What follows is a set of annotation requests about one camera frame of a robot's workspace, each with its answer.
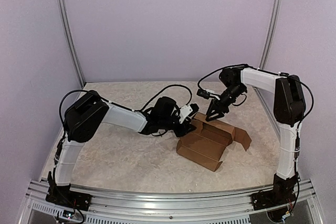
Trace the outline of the brown cardboard paper box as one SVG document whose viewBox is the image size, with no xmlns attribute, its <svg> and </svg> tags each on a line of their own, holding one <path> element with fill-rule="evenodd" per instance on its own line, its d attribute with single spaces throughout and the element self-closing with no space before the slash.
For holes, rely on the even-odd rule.
<svg viewBox="0 0 336 224">
<path fill-rule="evenodd" d="M 176 152 L 213 172 L 221 166 L 222 154 L 232 142 L 246 151 L 250 147 L 251 138 L 245 130 L 220 120 L 207 122 L 203 113 L 198 112 L 191 124 L 196 129 L 179 139 Z"/>
</svg>

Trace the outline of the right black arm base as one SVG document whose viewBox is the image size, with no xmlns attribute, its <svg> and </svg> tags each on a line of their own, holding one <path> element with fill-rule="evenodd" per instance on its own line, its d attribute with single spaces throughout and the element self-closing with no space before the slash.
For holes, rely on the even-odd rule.
<svg viewBox="0 0 336 224">
<path fill-rule="evenodd" d="M 260 190 L 257 193 L 251 194 L 251 202 L 254 210 L 261 210 L 266 208 L 272 208 L 296 200 L 296 195 L 293 191 L 289 193 L 281 194 L 276 192 L 275 189 Z"/>
</svg>

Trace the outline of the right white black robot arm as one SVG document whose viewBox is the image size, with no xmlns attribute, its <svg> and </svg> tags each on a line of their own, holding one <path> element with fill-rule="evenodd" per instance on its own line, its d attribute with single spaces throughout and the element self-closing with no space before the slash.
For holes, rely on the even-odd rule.
<svg viewBox="0 0 336 224">
<path fill-rule="evenodd" d="M 254 198 L 269 200 L 279 205 L 293 196 L 293 188 L 298 181 L 297 159 L 300 153 L 301 123 L 306 111 L 302 83 L 298 76 L 286 73 L 271 73 L 249 66 L 231 65 L 219 68 L 219 79 L 226 89 L 221 94 L 199 87 L 197 95 L 211 102 L 206 112 L 206 120 L 224 117 L 230 106 L 240 95 L 246 95 L 247 87 L 268 91 L 274 96 L 273 114 L 280 129 L 279 164 L 274 175 L 273 188 L 256 193 Z"/>
</svg>

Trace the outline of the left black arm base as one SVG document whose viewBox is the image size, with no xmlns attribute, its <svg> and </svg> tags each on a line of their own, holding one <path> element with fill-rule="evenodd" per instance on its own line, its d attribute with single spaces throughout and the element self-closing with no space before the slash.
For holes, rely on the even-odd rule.
<svg viewBox="0 0 336 224">
<path fill-rule="evenodd" d="M 49 188 L 45 198 L 49 203 L 81 211 L 88 211 L 91 199 L 90 194 L 60 188 Z"/>
</svg>

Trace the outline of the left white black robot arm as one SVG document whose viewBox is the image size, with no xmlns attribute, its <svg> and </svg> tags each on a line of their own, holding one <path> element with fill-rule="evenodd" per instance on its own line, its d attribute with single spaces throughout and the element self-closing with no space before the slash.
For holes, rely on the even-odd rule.
<svg viewBox="0 0 336 224">
<path fill-rule="evenodd" d="M 112 124 L 155 137 L 168 131 L 182 137 L 196 129 L 191 124 L 199 111 L 196 103 L 188 102 L 179 107 L 174 99 L 161 97 L 148 109 L 134 110 L 103 98 L 95 90 L 85 90 L 83 93 L 65 112 L 59 113 L 63 135 L 57 145 L 49 181 L 50 186 L 55 187 L 53 197 L 64 206 L 74 199 L 72 191 L 66 187 L 70 186 L 78 155 L 101 124 Z"/>
</svg>

